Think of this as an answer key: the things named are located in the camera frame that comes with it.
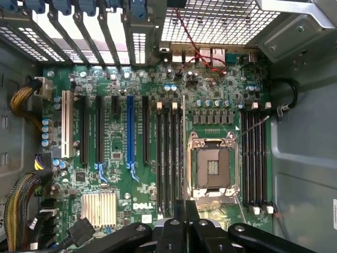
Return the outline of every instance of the green circuit board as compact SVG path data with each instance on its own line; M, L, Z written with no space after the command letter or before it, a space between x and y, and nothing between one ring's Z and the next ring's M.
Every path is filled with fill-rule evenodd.
M157 185L157 149L158 143L162 143L162 152L164 153L165 122L163 119L163 133L160 140L157 134L157 115L158 106L169 104L168 110L172 109L172 104L177 103L177 111L184 107L185 117L185 134L181 126L181 165L185 156L183 147L183 137L186 142L192 132L197 132L201 138L220 138L225 137L228 132L232 131L236 135L241 133L241 116L238 106L248 100L259 100L263 103L268 101L269 95L263 87L263 80L267 75L267 61L254 66L241 67L239 65L238 54L227 54L227 75L219 76L216 72L207 70L201 64L197 66L187 66L181 73L182 77L177 78L180 66L159 65L157 67L146 69L132 69L130 67L101 67L75 66L75 67L49 67L44 70L44 77L53 82L53 97L62 96L62 91L71 90L74 84L78 86L74 92L73 102L73 141L74 154L70 158L60 158L68 163L66 170L56 173L54 183L58 185L58 191L52 193L52 198L57 200L59 208L58 213L58 241L66 237L66 229L70 227L78 217L81 217L83 207L83 195L111 193L116 196L115 224L112 226L96 227L95 237L99 238L120 229L133 222L143 222L154 226L157 219L167 216L164 210L158 209L158 185ZM47 77L48 72L53 71L53 77ZM186 79L188 71L198 73L197 81L189 82ZM261 92L249 92L247 86L255 85L262 88ZM88 163L80 162L80 151L77 147L80 140L81 116L80 104L78 97L86 96L88 101ZM107 183L100 178L96 163L96 97L102 96L102 111L104 117L104 136L103 140L103 175ZM120 116L113 115L112 96L118 96L120 106ZM127 169L127 97L134 98L134 161L135 174L139 182L134 180L130 169ZM148 139L149 149L147 163L143 162L143 112L142 97L147 96L149 101L149 125ZM51 119L53 125L50 126L50 144L44 147L44 152L55 153L55 148L60 147L60 137L63 134L61 128L61 109L58 109L56 102L44 100L43 117ZM178 120L177 125L182 124L183 120ZM270 148L270 126L267 122L267 149ZM171 150L168 151L167 160L172 158ZM242 157L239 153L238 161L235 161L234 154L230 154L230 171L231 183L235 181L235 169L237 166L241 177ZM271 159L268 158L267 171L267 190L271 195ZM183 186L179 180L183 180L183 169L177 166L177 182L175 185L176 197L182 197ZM163 181L161 188L165 188L166 183ZM168 200L168 207L172 214L172 199ZM202 218L212 218L218 220L223 228L230 224L242 222L241 205L237 203L223 204L211 202L206 205L198 206ZM271 216L262 212L259 216L248 213L243 208L243 214L247 223L257 226L265 231L272 231Z

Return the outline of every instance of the red cable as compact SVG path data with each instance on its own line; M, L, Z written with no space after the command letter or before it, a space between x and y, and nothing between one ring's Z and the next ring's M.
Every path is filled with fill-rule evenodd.
M201 54L200 54L200 52L198 51L198 48L197 48L195 42L193 41L193 39L192 39L192 37L191 37L189 31L187 30L187 27L186 27L185 24L184 24L183 19L181 18L181 15L180 15L178 9L177 9L177 8L173 8L173 9L174 9L174 11L175 11L175 13L176 13L176 15L177 15L177 18L180 20L181 26L184 28L185 33L187 34L187 37L188 37L189 40L191 41L191 44L193 45L193 47L194 47L194 49L195 49L195 52L196 52L196 54L197 54L196 57L192 58L189 62L185 63L184 66L182 66L182 68L179 70L179 72L182 71L182 70L186 67L186 64L190 63L191 61L193 61L193 60L196 59L196 58L200 58L200 60L201 60L207 67L209 67L212 71L220 72L220 73L224 73L224 74L225 74L225 73L226 73L226 63L225 63L223 60L221 60L221 59L214 58L214 57L208 57L208 56L205 56L205 55L201 55ZM211 60L215 60L215 61L219 61L219 62L223 63L223 64L225 65L225 66L224 66L224 69L220 71L220 70L218 70L218 69L212 68L204 58L211 59Z

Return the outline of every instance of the cpu socket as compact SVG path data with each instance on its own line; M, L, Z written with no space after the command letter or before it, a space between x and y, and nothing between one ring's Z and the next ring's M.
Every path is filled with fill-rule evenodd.
M235 179L231 180L233 167ZM199 138L196 132L190 134L187 194L191 199L202 203L232 202L239 192L239 177L239 147L233 132L228 132L226 138Z

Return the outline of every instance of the white pci slot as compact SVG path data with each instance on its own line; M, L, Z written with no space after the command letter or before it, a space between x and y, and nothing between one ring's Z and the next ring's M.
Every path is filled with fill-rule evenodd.
M62 157L73 156L73 93L62 91Z

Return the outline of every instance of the motherboard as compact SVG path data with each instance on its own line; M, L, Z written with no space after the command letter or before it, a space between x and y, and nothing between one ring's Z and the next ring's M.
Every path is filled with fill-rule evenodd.
M43 152L55 177L45 206L58 208L58 241L79 217L100 238L133 222L154 227L192 199L224 229L272 231L267 61L226 73L204 64L48 67Z

